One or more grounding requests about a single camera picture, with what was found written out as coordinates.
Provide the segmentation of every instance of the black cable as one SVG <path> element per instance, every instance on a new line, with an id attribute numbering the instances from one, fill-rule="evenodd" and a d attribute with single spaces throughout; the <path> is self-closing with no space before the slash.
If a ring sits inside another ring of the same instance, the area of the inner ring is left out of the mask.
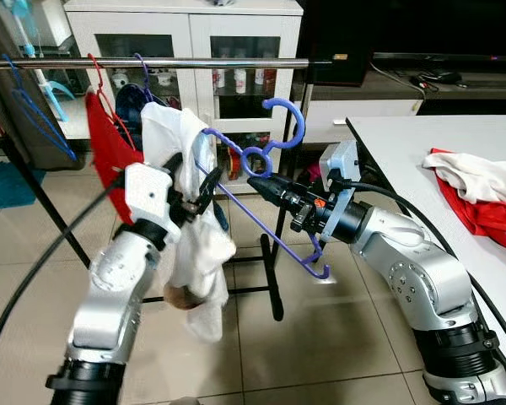
<path id="1" fill-rule="evenodd" d="M 391 192 L 390 190 L 386 190 L 383 187 L 374 186 L 372 184 L 367 184 L 367 183 L 362 183 L 360 181 L 349 181 L 346 184 L 349 188 L 352 188 L 352 187 L 355 188 L 356 191 L 377 192 L 379 194 L 382 194 L 386 197 L 389 197 L 389 198 L 397 201 L 398 203 L 400 203 L 401 205 L 406 207 L 410 212 L 414 213 L 425 224 L 425 226 L 431 230 L 433 235 L 437 238 L 437 240 L 439 240 L 440 245 L 444 248 L 444 250 L 448 254 L 457 258 L 457 256 L 455 255 L 455 252 L 450 247 L 450 245 L 448 244 L 446 239 L 439 232 L 437 227 L 435 227 L 435 225 L 433 225 L 431 223 L 431 221 L 418 208 L 416 208 L 411 202 L 406 200 L 404 197 L 402 197 L 394 192 Z M 468 275 L 469 275 L 469 278 L 471 279 L 472 287 L 474 287 L 476 289 L 476 291 L 478 292 L 478 294 L 482 297 L 482 299 L 484 300 L 486 305 L 489 307 L 489 310 L 492 312 L 492 314 L 497 319 L 498 324 L 504 330 L 504 333 L 506 333 L 506 321 L 504 320 L 503 316 L 500 314 L 497 307 L 491 301 L 491 299 L 489 298 L 487 293 L 484 291 L 482 286 L 476 281 L 476 279 L 474 277 L 472 277 L 472 275 L 470 273 L 468 273 Z M 478 317 L 481 318 L 480 321 L 483 323 L 484 327 L 487 329 L 487 323 L 486 323 L 485 319 L 483 318 L 483 314 L 482 314 L 481 310 L 479 309 L 476 298 L 474 296 L 472 298 L 473 298 L 475 305 L 476 305 L 476 312 L 478 313 Z"/>
<path id="2" fill-rule="evenodd" d="M 116 180 L 112 182 L 110 186 L 108 186 L 104 191 L 102 191 L 93 202 L 91 202 L 81 213 L 73 220 L 73 222 L 51 243 L 47 250 L 41 255 L 38 261 L 32 266 L 32 268 L 28 271 L 28 274 L 23 278 L 23 281 L 19 284 L 13 295 L 8 301 L 8 304 L 2 311 L 0 315 L 0 335 L 8 321 L 9 316 L 17 301 L 23 294 L 23 292 L 28 288 L 30 282 L 35 277 L 35 275 L 41 270 L 45 262 L 51 257 L 57 247 L 63 242 L 64 239 L 75 229 L 77 225 L 79 225 L 84 217 L 86 217 L 94 208 L 96 208 L 106 197 L 112 192 L 115 188 L 122 186 L 124 184 L 124 176 L 120 175 Z"/>

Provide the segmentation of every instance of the television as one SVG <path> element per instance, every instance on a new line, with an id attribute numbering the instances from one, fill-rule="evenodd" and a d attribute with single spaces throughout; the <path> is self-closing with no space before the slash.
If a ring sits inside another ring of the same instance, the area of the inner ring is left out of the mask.
<path id="1" fill-rule="evenodd" d="M 506 70 L 506 0 L 299 0 L 299 56 L 333 59 L 318 84 L 360 85 L 369 62 Z"/>

